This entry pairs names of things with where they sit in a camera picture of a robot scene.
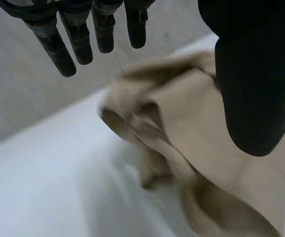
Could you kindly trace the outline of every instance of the tan garment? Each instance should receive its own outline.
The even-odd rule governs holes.
[[[144,150],[144,188],[172,174],[181,182],[185,215],[200,236],[283,235],[285,136],[266,157],[239,150],[214,76],[212,52],[140,65],[114,81],[102,119]]]

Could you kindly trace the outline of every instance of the cloth fold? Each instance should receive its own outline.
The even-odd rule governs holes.
[[[284,234],[285,135],[265,157],[236,147],[226,127],[212,51],[127,70],[114,80],[101,118],[145,152],[143,188],[172,177],[181,183],[185,215],[195,233]]]

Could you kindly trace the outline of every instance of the white surface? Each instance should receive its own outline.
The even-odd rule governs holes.
[[[139,151],[97,116],[105,93],[0,144],[0,237],[193,236],[178,187],[140,188]]]

